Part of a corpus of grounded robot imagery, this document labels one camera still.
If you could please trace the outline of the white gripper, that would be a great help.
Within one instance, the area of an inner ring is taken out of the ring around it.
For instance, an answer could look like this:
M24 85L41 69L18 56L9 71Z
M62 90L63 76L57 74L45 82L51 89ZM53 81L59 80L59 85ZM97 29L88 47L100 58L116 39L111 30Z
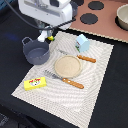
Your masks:
M20 11L34 19L63 30L71 26L71 0L18 0Z

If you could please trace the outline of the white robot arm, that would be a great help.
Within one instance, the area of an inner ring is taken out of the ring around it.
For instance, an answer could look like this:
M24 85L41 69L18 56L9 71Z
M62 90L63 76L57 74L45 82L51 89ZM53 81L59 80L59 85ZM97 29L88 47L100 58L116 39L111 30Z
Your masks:
M71 26L71 0L18 0L20 11L32 18L63 30Z

